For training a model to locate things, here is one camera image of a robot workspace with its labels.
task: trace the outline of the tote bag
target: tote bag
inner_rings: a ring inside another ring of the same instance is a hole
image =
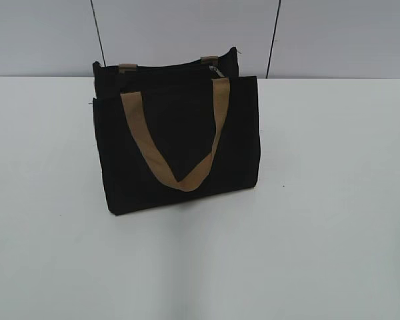
[[[256,185],[257,78],[237,50],[166,67],[93,64],[95,136],[110,212]]]

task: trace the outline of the zipper pull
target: zipper pull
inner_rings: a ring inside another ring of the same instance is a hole
[[[209,66],[209,69],[210,69],[211,71],[216,72],[216,74],[217,74],[218,76],[220,76],[221,78],[225,78],[224,74],[223,74],[222,72],[220,72],[220,70],[219,70],[218,68],[216,68],[214,65],[210,65],[210,66]]]

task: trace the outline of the tan handle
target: tan handle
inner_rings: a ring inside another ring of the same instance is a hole
[[[228,78],[213,79],[213,114],[215,118],[215,138],[212,150],[193,170],[181,181],[177,181],[165,158],[154,144],[148,130],[143,111],[141,92],[122,93],[121,102],[126,114],[127,124],[142,156],[154,176],[162,184],[181,191],[196,190],[209,175],[213,158],[215,157],[222,128],[225,123],[229,103]]]

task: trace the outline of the black canvas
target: black canvas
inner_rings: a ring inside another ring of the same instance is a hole
[[[229,62],[225,71],[234,76],[222,79],[208,65],[197,62],[180,68],[146,67],[116,73],[115,79],[120,78],[117,88],[113,87],[116,82],[104,84],[100,76],[112,67],[94,64],[95,136],[110,212],[120,215],[256,185],[260,158],[257,78],[238,77],[237,54],[235,64],[237,68],[231,70]],[[219,83],[226,83],[229,93],[214,153],[218,136],[215,85]],[[213,154],[210,171],[199,186],[182,191],[159,180],[133,135],[135,128],[128,125],[128,106],[122,101],[131,93],[141,97],[139,112],[175,183],[187,180],[202,159]]]

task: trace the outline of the white surface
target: white surface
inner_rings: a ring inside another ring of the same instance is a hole
[[[93,0],[112,63],[166,65],[236,45],[264,76],[277,0]],[[101,61],[89,0],[0,1],[0,75],[91,76]]]
[[[121,217],[92,96],[0,78],[0,320],[400,320],[400,81],[259,81],[255,189]]]
[[[283,0],[276,39],[272,76],[400,78],[400,0]]]

